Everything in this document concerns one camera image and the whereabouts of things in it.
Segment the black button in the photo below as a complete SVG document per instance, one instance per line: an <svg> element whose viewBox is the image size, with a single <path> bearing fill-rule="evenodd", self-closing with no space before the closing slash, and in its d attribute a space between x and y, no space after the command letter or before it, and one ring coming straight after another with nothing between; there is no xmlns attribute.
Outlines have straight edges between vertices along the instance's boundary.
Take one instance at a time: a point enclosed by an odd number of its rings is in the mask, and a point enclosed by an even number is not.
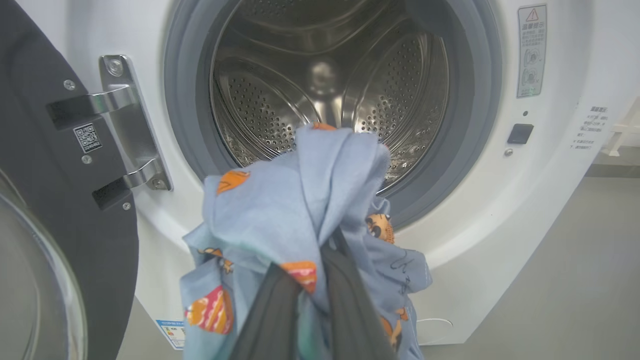
<svg viewBox="0 0 640 360"><path fill-rule="evenodd" d="M527 143L531 131L533 131L533 125L531 124L515 124L507 143Z"/></svg>

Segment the washing machine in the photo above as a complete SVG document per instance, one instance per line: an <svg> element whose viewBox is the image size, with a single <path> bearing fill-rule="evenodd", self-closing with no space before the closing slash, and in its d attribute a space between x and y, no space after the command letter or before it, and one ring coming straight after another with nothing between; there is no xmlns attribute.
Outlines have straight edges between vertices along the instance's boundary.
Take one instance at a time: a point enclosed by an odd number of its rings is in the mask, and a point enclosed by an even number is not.
<svg viewBox="0 0 640 360"><path fill-rule="evenodd" d="M640 84L633 0L1 6L3 263L35 284L7 291L35 299L17 352L115 358L134 293L180 348L202 180L315 121L389 148L379 195L434 278L412 297L419 343L463 343Z"/></svg>

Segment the cartoon print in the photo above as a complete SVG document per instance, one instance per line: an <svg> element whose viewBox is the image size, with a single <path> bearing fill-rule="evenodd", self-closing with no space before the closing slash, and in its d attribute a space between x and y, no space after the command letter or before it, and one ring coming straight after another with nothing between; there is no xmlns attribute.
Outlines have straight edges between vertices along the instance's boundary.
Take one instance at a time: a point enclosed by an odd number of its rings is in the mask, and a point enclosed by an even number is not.
<svg viewBox="0 0 640 360"><path fill-rule="evenodd" d="M297 263L284 263L280 267L291 275L310 294L316 290L316 264L313 261L299 261Z"/></svg>
<svg viewBox="0 0 640 360"><path fill-rule="evenodd" d="M400 342L402 342L402 324L400 323L400 320L396 322L395 329L391 327L389 321L383 316L380 317L380 321L382 322L382 327L385 330L385 334L389 338L391 348L394 349L394 352L397 352L398 348L400 347Z"/></svg>
<svg viewBox="0 0 640 360"><path fill-rule="evenodd" d="M220 195L225 191L237 188L249 178L249 175L251 175L251 173L244 171L231 170L230 172L227 172L222 175L222 178L218 183L218 192L216 194Z"/></svg>
<svg viewBox="0 0 640 360"><path fill-rule="evenodd" d="M396 314L400 315L400 319L402 319L403 321L409 321L409 314L406 313L405 307L401 307L396 310Z"/></svg>
<svg viewBox="0 0 640 360"><path fill-rule="evenodd" d="M222 268L225 269L225 273L229 274L230 272L233 272L234 269L231 267L231 265L233 265L233 263L227 259L225 259L222 256L222 251L220 249L214 249L212 247L207 247L204 250L200 250L198 249L198 253L199 254L207 254L209 255L209 257L206 258L205 261L209 261L211 260L214 256L218 256L219 258L221 258L222 260L224 260L224 264L222 264Z"/></svg>
<svg viewBox="0 0 640 360"><path fill-rule="evenodd" d="M376 238L395 244L394 228L391 226L391 217L386 214L371 214L365 221L369 232Z"/></svg>
<svg viewBox="0 0 640 360"><path fill-rule="evenodd" d="M331 125L328 125L328 124L323 124L320 121L314 121L314 129L333 131L333 130L335 130L335 127L333 127Z"/></svg>
<svg viewBox="0 0 640 360"><path fill-rule="evenodd" d="M394 260L394 262L391 263L389 267L392 270L401 269L402 273L406 274L406 267L409 266L410 263L413 263L413 260L414 259L409 257L409 252L407 252L407 250L404 250L404 255L401 258ZM411 279L408 276L404 281L407 284L407 286L409 285L409 283L411 283Z"/></svg>
<svg viewBox="0 0 640 360"><path fill-rule="evenodd" d="M197 325L205 331L228 334L234 324L231 296L220 285L205 297L194 301L184 316L191 326Z"/></svg>

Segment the warning triangle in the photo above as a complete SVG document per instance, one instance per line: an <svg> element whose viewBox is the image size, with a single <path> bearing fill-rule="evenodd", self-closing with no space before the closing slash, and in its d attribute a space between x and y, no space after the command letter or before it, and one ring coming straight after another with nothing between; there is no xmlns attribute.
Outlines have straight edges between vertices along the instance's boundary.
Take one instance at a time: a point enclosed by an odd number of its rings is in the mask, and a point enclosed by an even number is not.
<svg viewBox="0 0 640 360"><path fill-rule="evenodd" d="M536 9L533 9L531 10L529 17L527 18L527 21L537 21L537 20L538 20L538 12L536 11Z"/></svg>

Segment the qr code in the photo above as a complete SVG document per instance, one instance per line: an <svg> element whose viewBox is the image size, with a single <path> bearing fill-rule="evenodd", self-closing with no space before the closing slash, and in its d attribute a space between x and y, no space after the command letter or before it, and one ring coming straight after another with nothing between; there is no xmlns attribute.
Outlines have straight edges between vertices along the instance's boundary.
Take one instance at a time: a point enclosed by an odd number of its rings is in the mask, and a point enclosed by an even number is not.
<svg viewBox="0 0 640 360"><path fill-rule="evenodd" d="M79 126L74 129L74 133L76 134L76 138L78 139L78 142L85 154L102 147L102 143L100 143L100 139L98 138L98 134L95 132L93 124Z"/></svg>

